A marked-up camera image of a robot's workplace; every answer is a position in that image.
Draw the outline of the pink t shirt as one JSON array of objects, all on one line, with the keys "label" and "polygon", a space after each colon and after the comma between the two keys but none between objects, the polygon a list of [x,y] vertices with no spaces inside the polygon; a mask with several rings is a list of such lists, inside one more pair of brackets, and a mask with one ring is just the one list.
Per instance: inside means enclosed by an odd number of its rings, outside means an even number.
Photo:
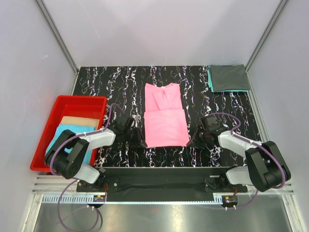
[{"label": "pink t shirt", "polygon": [[145,85],[145,141],[148,148],[186,146],[189,142],[180,85]]}]

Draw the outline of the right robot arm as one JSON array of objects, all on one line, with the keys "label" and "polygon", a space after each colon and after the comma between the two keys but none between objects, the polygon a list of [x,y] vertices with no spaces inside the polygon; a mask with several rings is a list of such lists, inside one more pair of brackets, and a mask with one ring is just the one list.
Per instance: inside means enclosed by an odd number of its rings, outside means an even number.
[{"label": "right robot arm", "polygon": [[251,185],[258,191],[280,189],[291,179],[291,172],[275,142],[250,140],[222,126],[213,114],[200,119],[188,147],[204,149],[220,146],[246,160],[246,166],[230,168],[213,188],[231,191],[236,185]]}]

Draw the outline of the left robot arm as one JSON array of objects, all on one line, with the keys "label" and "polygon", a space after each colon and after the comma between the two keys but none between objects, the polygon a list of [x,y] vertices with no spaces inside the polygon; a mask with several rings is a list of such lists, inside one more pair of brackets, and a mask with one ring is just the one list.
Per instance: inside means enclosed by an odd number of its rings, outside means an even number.
[{"label": "left robot arm", "polygon": [[84,163],[86,153],[122,142],[127,142],[130,148],[147,147],[141,129],[131,116],[122,116],[95,131],[78,134],[64,130],[47,150],[44,163],[53,174],[83,180],[93,191],[100,191],[104,187],[104,179],[100,177],[102,171]]}]

